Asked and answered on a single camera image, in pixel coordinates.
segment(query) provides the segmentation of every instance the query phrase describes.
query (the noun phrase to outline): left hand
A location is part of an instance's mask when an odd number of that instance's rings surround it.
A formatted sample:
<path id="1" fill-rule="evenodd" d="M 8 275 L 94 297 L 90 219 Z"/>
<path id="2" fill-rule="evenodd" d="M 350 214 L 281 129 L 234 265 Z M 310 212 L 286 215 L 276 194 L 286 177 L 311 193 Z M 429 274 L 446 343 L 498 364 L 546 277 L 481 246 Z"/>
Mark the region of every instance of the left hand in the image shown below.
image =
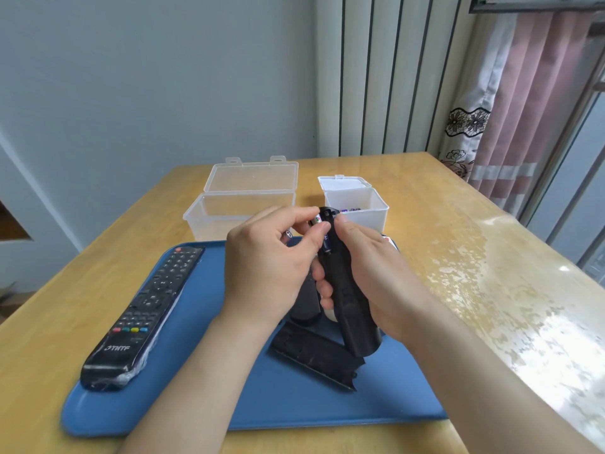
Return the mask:
<path id="1" fill-rule="evenodd" d="M 233 228 L 225 247 L 221 316 L 271 330 L 290 310 L 330 224 L 309 226 L 318 207 L 270 207 Z M 293 247 L 280 242 L 290 228 L 303 234 Z"/>

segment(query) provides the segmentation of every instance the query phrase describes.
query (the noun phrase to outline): battery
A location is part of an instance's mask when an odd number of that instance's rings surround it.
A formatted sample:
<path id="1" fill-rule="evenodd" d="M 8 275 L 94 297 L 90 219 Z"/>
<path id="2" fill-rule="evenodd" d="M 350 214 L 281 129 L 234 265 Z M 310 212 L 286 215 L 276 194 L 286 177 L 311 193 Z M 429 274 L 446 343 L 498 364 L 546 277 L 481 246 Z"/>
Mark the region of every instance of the battery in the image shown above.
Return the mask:
<path id="1" fill-rule="evenodd" d="M 321 223 L 323 220 L 321 219 L 321 217 L 319 215 L 315 215 L 315 218 L 313 218 L 312 220 L 310 220 L 308 223 L 313 226 L 314 224 L 317 223 Z M 328 235 L 325 234 L 324 235 L 324 242 L 321 245 L 321 249 L 324 251 L 324 253 L 331 253 L 332 252 L 332 245 L 330 244 L 330 239 L 328 239 Z"/>

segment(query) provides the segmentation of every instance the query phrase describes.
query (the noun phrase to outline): wooden table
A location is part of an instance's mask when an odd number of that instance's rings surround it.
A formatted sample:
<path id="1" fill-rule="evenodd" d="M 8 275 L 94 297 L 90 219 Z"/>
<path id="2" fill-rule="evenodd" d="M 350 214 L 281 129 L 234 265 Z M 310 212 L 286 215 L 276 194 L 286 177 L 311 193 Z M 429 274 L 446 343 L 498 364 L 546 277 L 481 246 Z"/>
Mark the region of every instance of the wooden table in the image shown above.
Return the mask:
<path id="1" fill-rule="evenodd" d="M 211 166 L 178 167 L 0 326 L 0 452 L 108 453 L 59 412 L 88 353 L 156 260 L 193 239 L 183 212 Z M 318 175 L 359 175 L 390 205 L 385 233 L 415 271 L 565 419 L 605 449 L 605 292 L 428 154 L 300 161 L 298 205 Z M 259 430 L 223 453 L 464 453 L 448 421 Z"/>

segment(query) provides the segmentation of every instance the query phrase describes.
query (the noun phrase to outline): pink curtain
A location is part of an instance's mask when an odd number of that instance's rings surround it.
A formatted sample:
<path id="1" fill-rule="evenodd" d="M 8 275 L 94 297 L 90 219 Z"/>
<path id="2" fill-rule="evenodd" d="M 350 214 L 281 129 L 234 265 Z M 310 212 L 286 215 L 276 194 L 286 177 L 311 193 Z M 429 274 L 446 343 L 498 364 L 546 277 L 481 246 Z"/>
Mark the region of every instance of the pink curtain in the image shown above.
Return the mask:
<path id="1" fill-rule="evenodd" d="M 468 182 L 517 215 L 549 123 L 566 92 L 585 43 L 592 13 L 518 14 L 494 99 Z"/>

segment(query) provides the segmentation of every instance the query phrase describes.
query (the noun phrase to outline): right hand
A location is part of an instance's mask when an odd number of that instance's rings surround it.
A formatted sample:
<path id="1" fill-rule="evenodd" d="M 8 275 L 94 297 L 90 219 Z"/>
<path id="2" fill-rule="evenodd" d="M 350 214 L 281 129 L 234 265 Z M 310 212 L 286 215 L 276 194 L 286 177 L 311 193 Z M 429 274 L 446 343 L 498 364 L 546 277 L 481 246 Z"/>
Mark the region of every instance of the right hand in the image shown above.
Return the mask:
<path id="1" fill-rule="evenodd" d="M 428 289 L 412 271 L 404 257 L 380 233 L 365 228 L 346 215 L 334 220 L 338 237 L 351 253 L 353 278 L 370 302 L 374 322 L 390 337 L 407 344 L 406 328 L 413 313 L 432 298 Z M 314 259 L 313 277 L 324 309 L 334 309 L 332 286 L 324 268 Z"/>

